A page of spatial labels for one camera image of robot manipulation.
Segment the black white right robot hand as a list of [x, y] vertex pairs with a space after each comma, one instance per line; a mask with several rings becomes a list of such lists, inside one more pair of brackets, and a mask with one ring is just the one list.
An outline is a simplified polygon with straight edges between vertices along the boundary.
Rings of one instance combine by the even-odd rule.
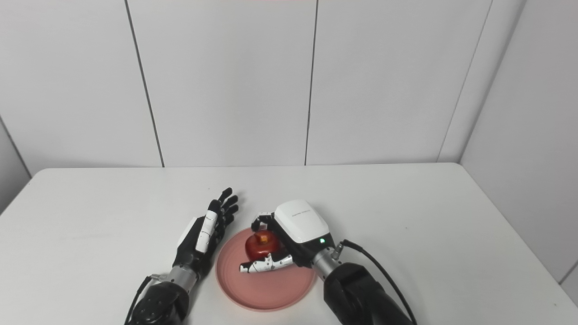
[[241, 273], [277, 271], [295, 265], [313, 269], [326, 280], [339, 267], [335, 243], [326, 221], [305, 200], [293, 200], [277, 206], [270, 214], [260, 214], [251, 224], [254, 232], [271, 231], [281, 243], [280, 251], [241, 263]]

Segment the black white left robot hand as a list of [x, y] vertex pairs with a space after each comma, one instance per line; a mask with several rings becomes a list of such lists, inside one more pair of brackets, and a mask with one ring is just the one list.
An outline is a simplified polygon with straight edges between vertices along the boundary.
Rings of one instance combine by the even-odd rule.
[[179, 241], [174, 267], [189, 268], [197, 280], [209, 273], [215, 250], [239, 210], [238, 201], [233, 189], [226, 188], [219, 198], [211, 201], [204, 215], [190, 222]]

